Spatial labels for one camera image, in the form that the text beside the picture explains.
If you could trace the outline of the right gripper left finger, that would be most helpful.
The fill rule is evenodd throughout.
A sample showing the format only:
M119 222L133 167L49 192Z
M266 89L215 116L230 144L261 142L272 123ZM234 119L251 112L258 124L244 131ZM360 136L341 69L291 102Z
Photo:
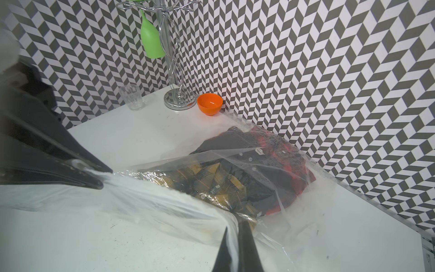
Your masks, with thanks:
M227 246L227 233L228 229L226 228L212 272L231 272L232 258Z

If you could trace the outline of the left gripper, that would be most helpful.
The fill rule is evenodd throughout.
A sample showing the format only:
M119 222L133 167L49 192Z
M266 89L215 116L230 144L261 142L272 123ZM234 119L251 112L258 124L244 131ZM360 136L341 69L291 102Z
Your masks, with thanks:
M94 170L113 170L81 146L61 124L52 86L43 82L35 65L20 58L1 73L1 185L61 184L103 189L98 178L59 160L78 159Z

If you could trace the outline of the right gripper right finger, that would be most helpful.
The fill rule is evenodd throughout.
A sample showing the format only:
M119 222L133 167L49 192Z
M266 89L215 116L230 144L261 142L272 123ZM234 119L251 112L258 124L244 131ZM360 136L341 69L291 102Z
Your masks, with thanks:
M238 215L237 221L239 228L238 272L264 272L249 222Z

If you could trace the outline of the clear plastic vacuum bag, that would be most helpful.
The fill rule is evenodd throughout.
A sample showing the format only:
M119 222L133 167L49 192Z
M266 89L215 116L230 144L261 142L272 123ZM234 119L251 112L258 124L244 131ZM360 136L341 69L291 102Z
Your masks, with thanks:
M336 181L282 137L245 120L219 125L192 153L116 173L79 160L89 182L1 186L1 206L25 211L99 211L202 244L218 245L222 269L325 272L320 245Z

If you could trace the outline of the yellow plaid shirt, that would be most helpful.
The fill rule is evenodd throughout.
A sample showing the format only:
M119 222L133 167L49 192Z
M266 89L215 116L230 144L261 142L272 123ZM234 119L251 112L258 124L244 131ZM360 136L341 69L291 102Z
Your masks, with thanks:
M137 176L238 215L252 228L258 223L259 210L248 200L248 186L225 170L222 163L208 166L197 163L175 170L141 169Z

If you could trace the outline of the red black plaid shirt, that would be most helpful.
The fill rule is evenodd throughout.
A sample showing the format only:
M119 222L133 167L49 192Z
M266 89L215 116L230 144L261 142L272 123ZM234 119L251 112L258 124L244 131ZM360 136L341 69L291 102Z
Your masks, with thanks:
M266 214L271 215L290 207L316 177L306 166L307 160L299 149L282 137L260 127L252 128L249 133L255 146L263 151L256 168L278 194L273 207L266 210Z

